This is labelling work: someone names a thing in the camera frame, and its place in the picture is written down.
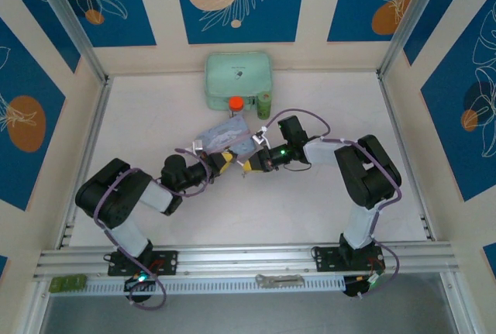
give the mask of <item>green bottle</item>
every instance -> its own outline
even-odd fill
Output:
[[[257,95],[257,115],[259,119],[270,117],[270,106],[272,105],[272,92],[263,91]]]

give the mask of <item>orange bottle cap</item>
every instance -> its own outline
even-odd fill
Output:
[[[244,104],[243,98],[240,96],[233,96],[229,100],[229,109],[233,112],[239,112],[243,110]]]

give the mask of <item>white table surface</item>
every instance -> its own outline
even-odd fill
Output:
[[[272,115],[284,108],[305,108],[323,117],[332,137],[359,139],[374,134],[400,170],[404,198],[384,210],[377,225],[383,241],[425,240],[419,204],[401,160],[396,138],[374,73],[274,73]],[[298,114],[309,136],[324,126]],[[98,135],[89,176],[118,157],[154,177],[176,147],[191,145],[201,131],[227,118],[205,104],[203,74],[122,76],[112,90]],[[252,132],[263,121],[245,112]],[[274,123],[272,145],[284,143]],[[337,242],[355,206],[337,165],[314,166],[242,176],[230,167],[207,191],[186,198],[170,217],[143,206],[132,217],[155,245],[240,245]],[[106,246],[110,242],[81,210],[71,246]]]

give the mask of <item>green lunch box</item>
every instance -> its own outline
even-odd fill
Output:
[[[205,65],[205,95],[210,109],[229,110],[240,96],[245,110],[257,108],[257,95],[272,91],[272,67],[266,53],[212,53]]]

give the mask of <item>mint green box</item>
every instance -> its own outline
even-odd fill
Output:
[[[244,99],[245,110],[257,107],[257,95],[272,91],[272,66],[266,53],[212,53],[205,65],[205,95],[210,109],[227,111],[229,98]]]

